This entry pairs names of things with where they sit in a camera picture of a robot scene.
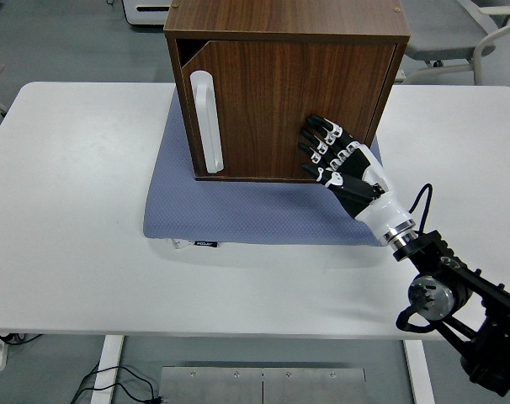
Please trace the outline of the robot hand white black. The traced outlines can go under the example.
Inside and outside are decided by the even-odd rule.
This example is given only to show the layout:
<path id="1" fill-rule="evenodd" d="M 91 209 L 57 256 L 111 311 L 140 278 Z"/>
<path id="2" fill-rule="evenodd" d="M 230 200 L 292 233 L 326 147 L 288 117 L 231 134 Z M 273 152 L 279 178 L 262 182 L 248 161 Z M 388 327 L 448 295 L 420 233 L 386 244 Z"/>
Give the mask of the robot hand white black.
<path id="1" fill-rule="evenodd" d="M 310 161 L 301 166 L 332 191 L 345 211 L 364 223 L 383 245 L 413 226 L 411 215 L 397 201 L 394 186 L 373 152 L 340 125 L 318 115 L 306 118 L 298 147 Z"/>

